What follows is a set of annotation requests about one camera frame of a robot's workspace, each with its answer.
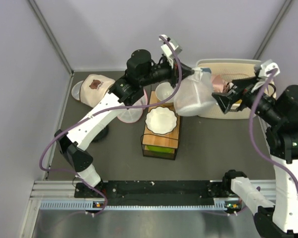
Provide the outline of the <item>pink-trimmed mesh laundry bag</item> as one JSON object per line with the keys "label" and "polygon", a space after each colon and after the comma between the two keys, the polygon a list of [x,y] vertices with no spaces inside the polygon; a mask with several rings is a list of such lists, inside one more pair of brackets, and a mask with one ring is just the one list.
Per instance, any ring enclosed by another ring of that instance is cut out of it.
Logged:
{"label": "pink-trimmed mesh laundry bag", "polygon": [[[134,106],[143,106],[148,104],[148,95],[144,89],[144,95],[134,103]],[[123,113],[119,114],[117,118],[124,123],[135,123],[143,114],[144,108],[127,109]]]}

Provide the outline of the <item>cream plastic laundry basket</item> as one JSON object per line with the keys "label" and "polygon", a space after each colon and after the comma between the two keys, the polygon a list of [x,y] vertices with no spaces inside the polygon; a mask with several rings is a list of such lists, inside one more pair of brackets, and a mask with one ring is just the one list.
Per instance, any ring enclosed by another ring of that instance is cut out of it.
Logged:
{"label": "cream plastic laundry basket", "polygon": [[[212,75],[220,75],[226,82],[231,82],[234,79],[254,77],[254,66],[259,62],[259,60],[252,59],[201,59],[197,61],[196,66],[210,68]],[[214,105],[199,115],[199,117],[209,119],[248,119],[249,115],[249,108],[239,112],[223,114],[220,107]]]}

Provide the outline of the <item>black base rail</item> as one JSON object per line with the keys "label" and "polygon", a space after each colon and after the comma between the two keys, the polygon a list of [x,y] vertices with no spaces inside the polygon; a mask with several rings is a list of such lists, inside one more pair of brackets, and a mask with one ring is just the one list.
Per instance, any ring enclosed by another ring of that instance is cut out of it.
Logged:
{"label": "black base rail", "polygon": [[100,191],[108,199],[126,198],[128,195],[193,195],[213,198],[225,195],[222,182],[209,180],[110,180],[102,181],[95,188],[79,182],[75,198],[100,198]]}

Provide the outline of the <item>white mesh laundry bag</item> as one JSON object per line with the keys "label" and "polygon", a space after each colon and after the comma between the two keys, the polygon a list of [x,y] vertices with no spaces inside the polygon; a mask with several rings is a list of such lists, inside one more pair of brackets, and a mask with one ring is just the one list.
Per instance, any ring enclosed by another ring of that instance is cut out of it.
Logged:
{"label": "white mesh laundry bag", "polygon": [[198,116],[216,104],[212,97],[214,92],[210,68],[196,67],[194,74],[181,81],[180,87],[173,97],[173,105],[182,117]]}

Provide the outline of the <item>pink garment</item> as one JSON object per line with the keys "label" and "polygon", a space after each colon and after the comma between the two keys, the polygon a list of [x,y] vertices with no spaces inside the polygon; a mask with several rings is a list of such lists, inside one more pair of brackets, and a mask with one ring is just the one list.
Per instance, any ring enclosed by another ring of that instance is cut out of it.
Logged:
{"label": "pink garment", "polygon": [[211,81],[216,93],[226,93],[233,86],[231,82],[226,82],[220,75],[212,75]]}

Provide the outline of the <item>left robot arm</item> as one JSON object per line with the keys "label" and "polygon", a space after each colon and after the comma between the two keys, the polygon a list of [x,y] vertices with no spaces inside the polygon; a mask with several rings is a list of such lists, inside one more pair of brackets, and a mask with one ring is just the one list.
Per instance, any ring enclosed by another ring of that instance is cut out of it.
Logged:
{"label": "left robot arm", "polygon": [[114,82],[102,100],[68,132],[58,130],[55,139],[60,153],[77,176],[85,181],[85,190],[99,196],[103,185],[93,165],[93,157],[86,151],[92,140],[120,113],[130,109],[144,95],[144,87],[169,81],[172,87],[194,73],[193,69],[173,56],[161,56],[155,63],[149,51],[140,49],[127,60],[123,76]]}

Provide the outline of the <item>white scalloped plate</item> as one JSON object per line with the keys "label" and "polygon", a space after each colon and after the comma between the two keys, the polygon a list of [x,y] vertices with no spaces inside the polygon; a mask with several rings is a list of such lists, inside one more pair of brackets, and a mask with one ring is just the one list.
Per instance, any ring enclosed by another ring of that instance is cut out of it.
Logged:
{"label": "white scalloped plate", "polygon": [[145,123],[152,133],[165,135],[176,128],[177,121],[178,118],[174,111],[165,107],[156,107],[147,113]]}

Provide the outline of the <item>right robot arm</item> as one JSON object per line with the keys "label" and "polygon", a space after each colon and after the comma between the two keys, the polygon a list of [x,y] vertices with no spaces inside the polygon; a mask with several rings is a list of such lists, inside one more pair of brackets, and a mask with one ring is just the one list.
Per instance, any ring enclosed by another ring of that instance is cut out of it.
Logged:
{"label": "right robot arm", "polygon": [[298,85],[288,86],[278,98],[255,88],[257,78],[234,80],[226,93],[213,93],[220,109],[227,113],[240,101],[239,110],[249,108],[267,123],[268,161],[276,179],[276,201],[271,202],[251,184],[245,173],[225,173],[222,191],[239,196],[253,215],[263,238],[298,238]]}

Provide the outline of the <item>white round bowl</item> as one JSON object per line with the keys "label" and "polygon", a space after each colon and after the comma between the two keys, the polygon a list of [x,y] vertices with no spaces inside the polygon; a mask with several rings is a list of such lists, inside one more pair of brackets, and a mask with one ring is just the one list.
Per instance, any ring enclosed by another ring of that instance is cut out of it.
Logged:
{"label": "white round bowl", "polygon": [[155,95],[159,102],[162,102],[166,98],[170,97],[174,92],[174,89],[169,82],[163,82],[159,84],[155,89]]}

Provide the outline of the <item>black round lid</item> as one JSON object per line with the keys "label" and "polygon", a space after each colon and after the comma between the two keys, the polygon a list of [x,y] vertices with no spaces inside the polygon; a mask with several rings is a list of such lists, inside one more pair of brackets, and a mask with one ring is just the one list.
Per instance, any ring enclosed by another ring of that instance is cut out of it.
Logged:
{"label": "black round lid", "polygon": [[103,140],[108,135],[108,132],[109,132],[109,127],[106,126],[94,137],[94,139],[92,140],[92,143],[97,143]]}

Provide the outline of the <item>beige bear cap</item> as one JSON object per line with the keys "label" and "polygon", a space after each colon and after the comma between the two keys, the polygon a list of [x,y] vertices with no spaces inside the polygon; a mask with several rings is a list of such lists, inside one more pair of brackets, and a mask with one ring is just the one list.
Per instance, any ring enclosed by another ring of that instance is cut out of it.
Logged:
{"label": "beige bear cap", "polygon": [[90,74],[73,86],[71,95],[75,100],[94,108],[114,83],[114,79],[104,75]]}

